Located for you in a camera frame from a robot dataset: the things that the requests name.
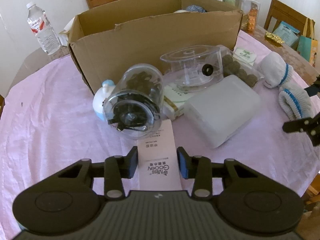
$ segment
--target white cloth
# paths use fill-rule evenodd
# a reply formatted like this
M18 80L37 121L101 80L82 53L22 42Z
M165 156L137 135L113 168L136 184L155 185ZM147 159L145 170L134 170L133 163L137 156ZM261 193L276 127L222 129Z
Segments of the white cloth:
M260 71L265 77L264 85L275 88L292 79L293 67L286 64L278 53L271 52L261 61Z
M291 121L313 117L308 93L294 82L287 82L280 87L279 103Z

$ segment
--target white label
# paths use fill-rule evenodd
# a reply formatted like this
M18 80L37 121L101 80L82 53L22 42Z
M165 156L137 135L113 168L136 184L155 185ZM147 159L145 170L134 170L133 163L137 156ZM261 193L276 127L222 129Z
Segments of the white label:
M140 190L182 190L171 120L163 121L155 135L138 141L138 163Z
M246 63L254 63L254 61L256 60L257 55L247 51L245 49L236 49L236 51L234 52L242 61L246 62Z
M164 87L164 95L174 103L186 102L195 94L195 92L180 91L174 83L171 83L168 86Z
M39 19L29 22L31 30L34 35L37 35L39 31L42 31L46 26L50 24L47 16L44 14L43 16L39 17Z

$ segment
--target paper bag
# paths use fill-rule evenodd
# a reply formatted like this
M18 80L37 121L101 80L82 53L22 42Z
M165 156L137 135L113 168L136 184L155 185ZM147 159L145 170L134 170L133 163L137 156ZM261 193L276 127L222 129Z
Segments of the paper bag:
M307 38L308 21L310 20L310 37ZM311 65L316 66L316 56L318 51L318 41L314 39L313 20L307 18L304 25L303 34L300 37L297 48L298 53L303 56Z

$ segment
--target blue and white toy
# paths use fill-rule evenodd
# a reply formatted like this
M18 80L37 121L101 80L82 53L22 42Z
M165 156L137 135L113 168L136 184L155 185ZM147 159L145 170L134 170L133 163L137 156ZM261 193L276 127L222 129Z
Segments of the blue and white toy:
M103 116L103 102L108 98L112 91L115 88L115 84L112 80L106 80L102 83L102 88L99 88L99 90L96 92L93 98L92 106L94 111L96 112L96 115L104 121Z

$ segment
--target screw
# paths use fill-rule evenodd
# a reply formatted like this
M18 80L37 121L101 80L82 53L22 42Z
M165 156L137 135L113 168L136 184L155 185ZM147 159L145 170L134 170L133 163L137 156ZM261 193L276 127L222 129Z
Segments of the screw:
M208 197L208 196L210 195L210 191L207 190L207 189L203 189L203 188L197 189L197 190L195 191L195 195L196 195L197 197Z
M107 196L110 198L119 198L122 196L122 192L120 190L116 190L116 189L109 190L107 192Z

